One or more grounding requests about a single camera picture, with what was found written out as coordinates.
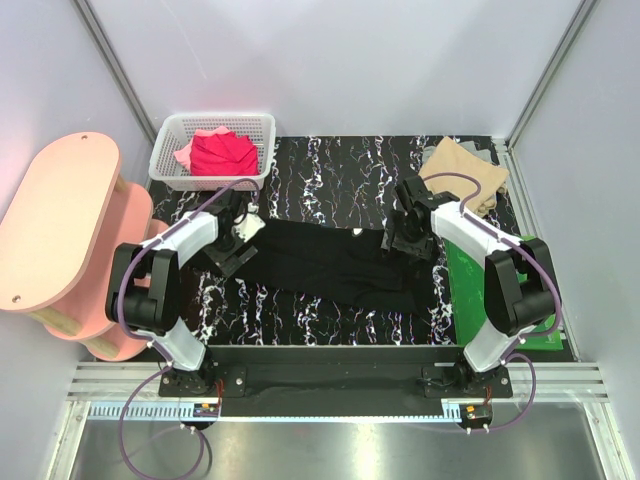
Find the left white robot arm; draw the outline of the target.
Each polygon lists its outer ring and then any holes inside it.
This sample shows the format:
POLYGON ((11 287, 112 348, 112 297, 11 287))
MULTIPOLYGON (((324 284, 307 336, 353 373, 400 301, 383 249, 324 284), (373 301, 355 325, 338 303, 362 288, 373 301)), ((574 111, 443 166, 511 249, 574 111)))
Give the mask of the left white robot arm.
POLYGON ((222 277, 235 274, 257 253, 250 242, 265 226, 258 210, 241 193, 220 191, 166 231, 114 251, 107 318, 156 349, 167 361, 165 376, 180 379, 193 395, 208 394, 219 381, 211 352, 181 317, 181 270, 194 261, 222 277))

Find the black daisy t-shirt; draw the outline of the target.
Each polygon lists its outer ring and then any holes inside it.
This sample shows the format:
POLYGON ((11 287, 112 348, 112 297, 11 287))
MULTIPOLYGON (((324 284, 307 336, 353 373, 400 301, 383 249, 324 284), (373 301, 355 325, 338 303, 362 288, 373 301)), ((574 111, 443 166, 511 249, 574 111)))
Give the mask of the black daisy t-shirt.
POLYGON ((423 316, 437 304, 433 263, 382 249, 384 232, 268 219, 235 278, 346 306, 423 316))

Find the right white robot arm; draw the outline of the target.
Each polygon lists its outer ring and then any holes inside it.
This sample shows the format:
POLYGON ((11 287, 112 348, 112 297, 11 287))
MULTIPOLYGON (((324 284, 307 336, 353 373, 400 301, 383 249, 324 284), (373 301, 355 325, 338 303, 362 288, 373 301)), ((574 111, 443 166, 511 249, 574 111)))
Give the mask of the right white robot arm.
POLYGON ((522 240, 474 214, 468 205, 482 186, 471 176, 465 179, 473 190, 464 197, 433 193, 420 176, 397 184, 402 207, 389 214, 382 248, 430 261, 437 240, 445 239, 482 267, 486 319, 435 385, 472 397, 488 387, 519 345, 539 336, 538 325, 561 320, 562 301, 548 245, 539 238, 522 240))

